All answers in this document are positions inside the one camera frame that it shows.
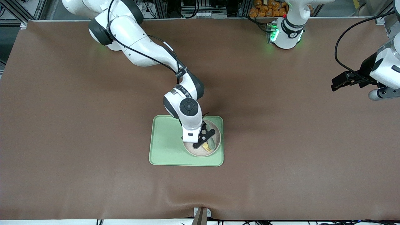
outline green tray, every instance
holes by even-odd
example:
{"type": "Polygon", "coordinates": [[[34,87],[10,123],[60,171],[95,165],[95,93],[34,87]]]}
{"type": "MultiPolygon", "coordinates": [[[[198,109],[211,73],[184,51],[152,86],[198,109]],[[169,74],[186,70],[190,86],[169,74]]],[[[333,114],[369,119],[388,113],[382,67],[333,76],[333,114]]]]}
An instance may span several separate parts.
{"type": "Polygon", "coordinates": [[[218,167],[224,162],[224,121],[218,116],[206,116],[221,132],[221,144],[206,157],[190,154],[182,142],[182,126],[170,115],[158,115],[153,119],[149,161],[153,165],[218,167]]]}

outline brown table cover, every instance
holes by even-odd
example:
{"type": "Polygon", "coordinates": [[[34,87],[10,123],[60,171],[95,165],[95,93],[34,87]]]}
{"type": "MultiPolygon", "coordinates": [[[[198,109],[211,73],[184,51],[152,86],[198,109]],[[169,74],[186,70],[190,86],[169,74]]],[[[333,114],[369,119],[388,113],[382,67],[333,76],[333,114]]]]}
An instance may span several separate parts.
{"type": "MultiPolygon", "coordinates": [[[[168,69],[96,43],[87,22],[29,22],[0,86],[0,219],[190,217],[400,219],[400,102],[330,89],[340,34],[360,19],[312,19],[291,50],[248,20],[145,21],[205,84],[224,119],[220,167],[154,166],[152,120],[168,69]]],[[[367,22],[339,58],[358,69],[387,40],[367,22]]]]}

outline green led light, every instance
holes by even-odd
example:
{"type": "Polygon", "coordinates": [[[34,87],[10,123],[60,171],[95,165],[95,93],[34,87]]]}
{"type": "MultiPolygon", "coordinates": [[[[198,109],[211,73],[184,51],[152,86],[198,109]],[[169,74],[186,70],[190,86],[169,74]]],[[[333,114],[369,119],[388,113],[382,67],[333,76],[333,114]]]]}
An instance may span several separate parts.
{"type": "Polygon", "coordinates": [[[278,34],[279,34],[279,30],[278,29],[276,29],[274,32],[272,32],[271,41],[276,41],[276,37],[278,36],[278,34]]]}

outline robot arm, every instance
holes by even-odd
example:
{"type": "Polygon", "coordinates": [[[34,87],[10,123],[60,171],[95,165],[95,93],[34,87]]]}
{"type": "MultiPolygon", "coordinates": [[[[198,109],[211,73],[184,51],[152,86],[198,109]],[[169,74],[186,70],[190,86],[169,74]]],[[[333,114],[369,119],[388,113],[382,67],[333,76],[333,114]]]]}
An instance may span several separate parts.
{"type": "MultiPolygon", "coordinates": [[[[71,0],[64,6],[70,12],[86,12],[88,0],[71,0]]],[[[152,66],[162,64],[174,71],[182,81],[164,95],[164,107],[168,113],[180,120],[183,131],[183,141],[200,143],[199,134],[205,129],[202,111],[197,100],[204,94],[203,83],[194,76],[185,65],[172,53],[172,49],[161,47],[154,43],[140,27],[143,15],[137,4],[132,0],[114,0],[94,6],[104,10],[89,23],[89,32],[93,39],[111,50],[121,50],[125,56],[137,66],[152,66]]]]}
{"type": "Polygon", "coordinates": [[[107,0],[62,0],[62,4],[72,14],[93,19],[104,10],[104,7],[108,7],[106,5],[109,2],[107,0]]]}
{"type": "MultiPolygon", "coordinates": [[[[394,1],[394,9],[400,21],[400,0],[394,1]]],[[[378,51],[364,60],[355,73],[345,71],[332,79],[332,91],[358,84],[363,88],[369,84],[378,88],[369,92],[371,100],[400,97],[400,33],[389,39],[378,51]]]]}
{"type": "Polygon", "coordinates": [[[293,48],[303,34],[303,28],[310,18],[309,4],[325,4],[335,0],[285,0],[289,5],[286,18],[272,22],[275,26],[269,35],[269,41],[279,48],[293,48]]]}

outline black cable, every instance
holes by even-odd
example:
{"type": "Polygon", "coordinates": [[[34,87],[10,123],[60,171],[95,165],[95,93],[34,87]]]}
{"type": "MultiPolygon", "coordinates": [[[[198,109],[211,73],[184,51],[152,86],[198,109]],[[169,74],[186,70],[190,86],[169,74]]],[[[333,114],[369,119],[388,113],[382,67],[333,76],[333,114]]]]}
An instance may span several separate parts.
{"type": "Polygon", "coordinates": [[[152,15],[154,17],[154,19],[156,19],[156,15],[154,14],[153,10],[150,8],[149,2],[148,0],[144,1],[144,5],[146,6],[147,10],[149,10],[150,15],[152,15]]]}
{"type": "Polygon", "coordinates": [[[393,12],[393,11],[392,11],[393,9],[394,9],[394,7],[392,7],[391,9],[389,9],[387,13],[393,12]]]}
{"type": "Polygon", "coordinates": [[[0,6],[0,17],[2,17],[4,15],[4,12],[6,11],[6,8],[3,8],[2,6],[0,6]]]}
{"type": "Polygon", "coordinates": [[[258,21],[256,20],[255,17],[254,17],[254,20],[256,21],[256,24],[257,24],[257,26],[258,26],[258,28],[259,28],[260,30],[264,31],[265,33],[268,33],[267,30],[265,30],[265,29],[263,29],[262,27],[260,27],[260,23],[258,23],[258,21]]]}
{"type": "Polygon", "coordinates": [[[380,13],[378,13],[378,16],[380,15],[380,14],[382,14],[390,5],[392,5],[393,4],[393,1],[391,2],[391,3],[389,3],[380,13]]]}
{"type": "MultiPolygon", "coordinates": [[[[167,45],[166,42],[165,42],[164,40],[162,40],[161,38],[159,38],[159,37],[156,37],[156,36],[154,36],[154,35],[147,35],[147,36],[152,37],[152,38],[155,38],[155,39],[161,41],[164,45],[167,45]]],[[[175,53],[174,50],[170,49],[170,46],[169,46],[169,45],[168,45],[167,47],[168,47],[168,49],[169,49],[168,51],[170,51],[170,52],[173,54],[173,57],[174,57],[174,59],[176,60],[176,69],[177,69],[177,72],[178,72],[178,71],[179,71],[178,56],[176,55],[176,53],[175,53]]]]}
{"type": "Polygon", "coordinates": [[[194,3],[194,12],[193,12],[193,14],[192,14],[191,16],[189,16],[189,17],[183,16],[183,15],[179,12],[179,8],[182,9],[182,6],[179,5],[179,3],[180,3],[181,1],[178,0],[178,1],[176,1],[176,2],[177,2],[176,12],[178,13],[178,15],[179,15],[181,18],[190,19],[190,18],[194,17],[195,15],[197,15],[197,13],[199,12],[199,9],[200,9],[199,0],[196,0],[196,1],[195,1],[195,3],[194,3]]]}
{"type": "Polygon", "coordinates": [[[256,20],[255,17],[254,17],[254,19],[252,19],[252,18],[249,17],[249,16],[241,16],[241,17],[248,18],[248,20],[250,20],[251,22],[255,23],[255,24],[258,26],[258,28],[259,28],[260,30],[262,30],[263,32],[271,33],[270,31],[267,31],[267,30],[265,30],[265,29],[263,29],[263,28],[261,27],[261,26],[266,26],[267,23],[258,22],[258,21],[256,20]]]}
{"type": "Polygon", "coordinates": [[[253,20],[253,19],[252,19],[251,17],[249,17],[249,16],[241,16],[241,17],[248,18],[251,22],[253,22],[253,23],[255,23],[255,24],[264,25],[264,26],[267,25],[266,23],[257,22],[257,21],[255,20],[255,18],[254,18],[254,20],[253,20]]]}
{"type": "MultiPolygon", "coordinates": [[[[109,7],[108,7],[107,24],[110,23],[110,11],[111,11],[111,6],[112,6],[112,3],[113,3],[113,2],[114,2],[114,0],[111,0],[110,5],[109,5],[109,7]]],[[[143,55],[144,57],[147,57],[147,58],[149,58],[149,59],[151,59],[151,60],[153,60],[153,61],[155,61],[155,62],[158,62],[159,64],[165,66],[166,68],[170,69],[172,72],[175,73],[175,71],[174,71],[171,67],[169,67],[168,65],[166,65],[166,64],[164,64],[164,63],[158,61],[157,59],[154,59],[153,57],[150,57],[150,56],[148,56],[148,55],[146,55],[146,54],[144,54],[144,53],[141,53],[141,52],[139,52],[139,51],[136,51],[135,49],[133,49],[133,48],[131,48],[131,47],[129,47],[129,46],[126,46],[125,44],[123,44],[123,43],[121,43],[120,41],[118,41],[118,39],[112,34],[111,29],[109,29],[109,32],[110,32],[110,35],[113,37],[113,39],[114,39],[116,42],[118,42],[120,45],[122,45],[123,47],[125,47],[125,48],[127,48],[127,49],[129,49],[129,50],[132,50],[132,51],[134,51],[134,52],[136,52],[136,53],[138,53],[138,54],[140,54],[140,55],[143,55]]]]}
{"type": "Polygon", "coordinates": [[[355,27],[355,26],[357,26],[357,25],[360,25],[360,24],[362,24],[362,23],[364,23],[364,22],[367,22],[367,21],[370,21],[370,20],[374,20],[374,19],[377,19],[377,18],[379,18],[379,17],[385,17],[385,16],[391,15],[391,14],[394,14],[394,12],[388,12],[388,13],[385,13],[385,14],[383,14],[383,15],[374,16],[374,17],[371,17],[371,18],[368,18],[368,19],[365,19],[365,20],[361,20],[360,22],[357,22],[357,23],[353,24],[352,26],[350,26],[349,28],[347,28],[347,29],[342,33],[342,35],[339,37],[338,41],[336,42],[336,46],[335,46],[335,60],[336,60],[336,62],[337,62],[339,65],[341,65],[343,68],[345,68],[345,69],[347,69],[348,71],[352,72],[352,73],[353,73],[354,75],[356,75],[358,78],[360,78],[361,80],[363,80],[364,82],[367,82],[367,83],[369,83],[369,84],[374,84],[374,83],[373,83],[372,81],[367,80],[366,78],[360,76],[356,71],[352,70],[350,67],[346,66],[346,65],[343,64],[341,61],[339,61],[339,59],[338,59],[338,45],[339,45],[340,40],[343,38],[343,36],[344,36],[349,30],[351,30],[353,27],[355,27]]]}
{"type": "Polygon", "coordinates": [[[246,221],[245,223],[243,223],[242,225],[246,225],[246,224],[250,225],[250,223],[253,223],[253,222],[256,225],[272,225],[271,221],[268,221],[268,220],[249,220],[249,221],[246,221]]]}
{"type": "Polygon", "coordinates": [[[236,14],[236,13],[238,13],[238,11],[233,12],[233,13],[220,13],[220,15],[233,15],[233,14],[236,14]]]}
{"type": "Polygon", "coordinates": [[[380,223],[383,225],[390,225],[389,223],[383,222],[383,221],[376,221],[376,220],[372,220],[372,219],[364,219],[364,220],[360,220],[355,222],[355,224],[357,223],[380,223]]]}

